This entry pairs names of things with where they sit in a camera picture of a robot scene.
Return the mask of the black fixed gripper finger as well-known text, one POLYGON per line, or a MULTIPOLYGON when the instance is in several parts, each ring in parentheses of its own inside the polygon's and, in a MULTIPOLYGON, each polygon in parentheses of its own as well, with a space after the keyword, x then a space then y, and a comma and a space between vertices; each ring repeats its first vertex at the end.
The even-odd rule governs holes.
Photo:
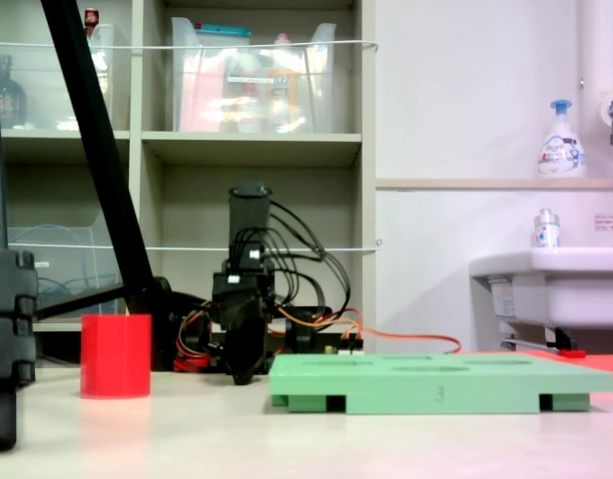
POLYGON ((262 318, 245 321, 226 332, 225 362, 235 385, 248 385, 267 358, 267 324, 262 318))

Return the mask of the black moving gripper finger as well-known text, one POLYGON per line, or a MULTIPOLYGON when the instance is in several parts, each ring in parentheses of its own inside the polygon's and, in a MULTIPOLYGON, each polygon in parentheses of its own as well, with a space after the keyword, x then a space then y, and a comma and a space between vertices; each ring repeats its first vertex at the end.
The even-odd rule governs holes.
POLYGON ((262 318, 262 301, 256 295, 233 295, 220 302, 220 325, 236 330, 262 318))

